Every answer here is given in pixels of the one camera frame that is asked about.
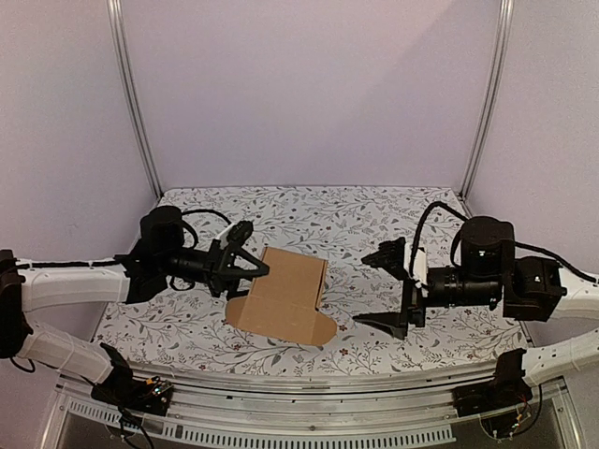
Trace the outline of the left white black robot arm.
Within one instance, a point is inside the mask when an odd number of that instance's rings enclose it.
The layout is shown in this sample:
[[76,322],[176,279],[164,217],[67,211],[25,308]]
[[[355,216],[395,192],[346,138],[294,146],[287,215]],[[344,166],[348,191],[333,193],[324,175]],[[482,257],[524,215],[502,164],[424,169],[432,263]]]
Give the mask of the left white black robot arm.
[[249,221],[226,222],[208,250],[185,246],[197,240],[185,212],[174,206],[151,210],[139,223],[140,234],[130,253],[111,259],[34,262],[1,252],[1,356],[27,359],[101,384],[120,406],[139,398],[132,370],[111,346],[78,339],[64,331],[28,320],[29,312],[84,303],[148,302],[176,281],[207,286],[213,297],[239,295],[241,281],[268,275],[269,267],[248,253]]

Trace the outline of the brown cardboard box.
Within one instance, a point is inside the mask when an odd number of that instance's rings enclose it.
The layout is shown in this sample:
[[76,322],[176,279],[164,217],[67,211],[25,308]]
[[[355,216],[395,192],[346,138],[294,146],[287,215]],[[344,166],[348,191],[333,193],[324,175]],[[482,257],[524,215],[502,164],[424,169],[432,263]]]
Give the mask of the brown cardboard box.
[[230,299],[226,321],[235,328],[301,345],[322,346],[337,334],[337,323],[320,311],[328,261],[267,247],[262,261],[270,272],[252,281],[243,297]]

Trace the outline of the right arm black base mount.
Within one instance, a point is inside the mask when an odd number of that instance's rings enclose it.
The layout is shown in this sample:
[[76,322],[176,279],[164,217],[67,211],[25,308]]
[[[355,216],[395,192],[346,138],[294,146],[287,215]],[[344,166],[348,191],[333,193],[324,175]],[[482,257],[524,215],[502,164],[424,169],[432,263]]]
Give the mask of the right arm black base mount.
[[503,353],[489,381],[454,388],[453,407],[458,416],[486,413],[531,400],[532,389],[523,380],[525,354],[526,350],[521,348]]

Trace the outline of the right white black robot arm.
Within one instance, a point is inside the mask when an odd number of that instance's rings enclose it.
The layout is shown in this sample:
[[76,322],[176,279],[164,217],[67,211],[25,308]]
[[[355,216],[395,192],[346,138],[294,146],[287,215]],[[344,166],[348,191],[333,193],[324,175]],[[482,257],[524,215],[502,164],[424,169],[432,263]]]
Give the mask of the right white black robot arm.
[[365,313],[357,323],[403,340],[422,327],[430,308],[481,306],[502,309],[520,322],[598,316],[598,278],[557,254],[516,241],[509,222],[488,216],[466,220],[454,238],[448,266],[432,268],[418,239],[381,243],[363,264],[402,282],[397,312]]

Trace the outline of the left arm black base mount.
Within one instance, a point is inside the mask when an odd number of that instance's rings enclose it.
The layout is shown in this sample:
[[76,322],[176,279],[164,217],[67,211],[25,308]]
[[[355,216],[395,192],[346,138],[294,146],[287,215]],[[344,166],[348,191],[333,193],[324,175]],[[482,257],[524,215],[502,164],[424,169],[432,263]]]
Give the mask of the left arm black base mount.
[[91,398],[110,405],[166,416],[173,395],[173,384],[159,376],[136,380],[127,361],[113,347],[101,343],[110,358],[112,371],[105,381],[94,384]]

